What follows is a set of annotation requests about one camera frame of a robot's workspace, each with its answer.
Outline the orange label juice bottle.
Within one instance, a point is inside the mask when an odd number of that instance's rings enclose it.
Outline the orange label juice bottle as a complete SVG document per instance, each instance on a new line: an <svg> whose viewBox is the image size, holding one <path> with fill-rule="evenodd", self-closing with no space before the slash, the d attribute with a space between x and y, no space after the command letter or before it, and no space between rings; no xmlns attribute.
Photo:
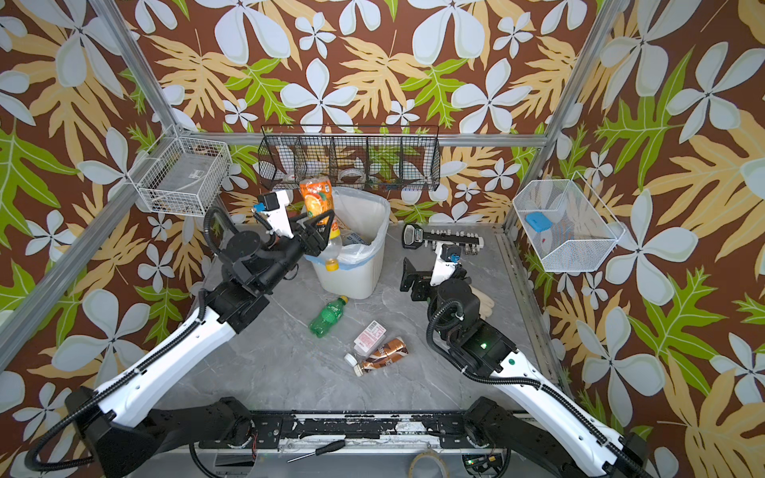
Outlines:
<svg viewBox="0 0 765 478"><path fill-rule="evenodd" d="M300 191L304 198L304 206L311 217L323 215L317 223L320 233L328 237L327 246L319 255L328 272L340 269L338 257L342 252L341 230L336 215L334 215L333 187L330 179L325 176L304 179L300 182Z"/></svg>

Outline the brown coffee drink bottle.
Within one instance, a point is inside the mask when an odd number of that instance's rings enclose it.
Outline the brown coffee drink bottle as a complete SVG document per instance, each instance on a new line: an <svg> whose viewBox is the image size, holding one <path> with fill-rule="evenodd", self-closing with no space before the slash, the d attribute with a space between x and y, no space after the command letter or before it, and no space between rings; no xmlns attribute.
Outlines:
<svg viewBox="0 0 765 478"><path fill-rule="evenodd" d="M378 350L372 352L364 360L357 360L353 355L346 355L346 361L352 367L356 376L390 366L408 356L408 346L401 338L395 338Z"/></svg>

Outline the pink label clear bottle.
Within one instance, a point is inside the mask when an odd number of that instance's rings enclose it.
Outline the pink label clear bottle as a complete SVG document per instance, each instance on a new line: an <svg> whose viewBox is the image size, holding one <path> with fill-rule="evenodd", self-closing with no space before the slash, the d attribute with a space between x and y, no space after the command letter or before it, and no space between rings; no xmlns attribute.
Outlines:
<svg viewBox="0 0 765 478"><path fill-rule="evenodd" d="M377 321L372 321L354 340L354 351L361 357L370 356L384 340L386 328Z"/></svg>

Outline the small green soda bottle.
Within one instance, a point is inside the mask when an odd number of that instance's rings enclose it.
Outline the small green soda bottle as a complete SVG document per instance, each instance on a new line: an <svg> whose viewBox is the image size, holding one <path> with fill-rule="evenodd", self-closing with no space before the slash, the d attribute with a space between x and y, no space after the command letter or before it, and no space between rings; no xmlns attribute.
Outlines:
<svg viewBox="0 0 765 478"><path fill-rule="evenodd" d="M328 303L309 325L310 332L317 338L326 336L344 315L344 308L348 302L348 297L340 296L335 301Z"/></svg>

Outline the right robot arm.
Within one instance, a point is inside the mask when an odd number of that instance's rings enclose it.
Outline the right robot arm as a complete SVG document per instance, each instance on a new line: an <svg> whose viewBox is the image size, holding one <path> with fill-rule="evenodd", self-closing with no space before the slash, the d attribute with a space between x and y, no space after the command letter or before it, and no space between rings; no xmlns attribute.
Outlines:
<svg viewBox="0 0 765 478"><path fill-rule="evenodd" d="M436 248L430 272L402 263L402 292L428 305L426 344L468 380L494 386L528 412L527 422L488 398L464 414L470 440L515 451L555 477L645 477L647 442L621 435L578 406L480 315L458 247Z"/></svg>

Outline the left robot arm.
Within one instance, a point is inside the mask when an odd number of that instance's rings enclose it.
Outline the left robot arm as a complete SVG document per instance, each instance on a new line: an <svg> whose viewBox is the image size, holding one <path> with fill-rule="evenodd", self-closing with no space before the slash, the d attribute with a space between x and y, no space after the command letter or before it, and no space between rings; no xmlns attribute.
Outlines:
<svg viewBox="0 0 765 478"><path fill-rule="evenodd" d="M317 257L339 233L335 211L291 217L285 191L259 196L253 216L269 236L240 230L212 205L203 237L227 280L200 290L196 312L149 353L95 390L68 397L68 415L27 452L25 466L48 473L97 463L107 477L126 477L153 456L201 441L245 444L252 414L239 400L161 410L159 400L210 353L243 332L267 308L269 295L304 256Z"/></svg>

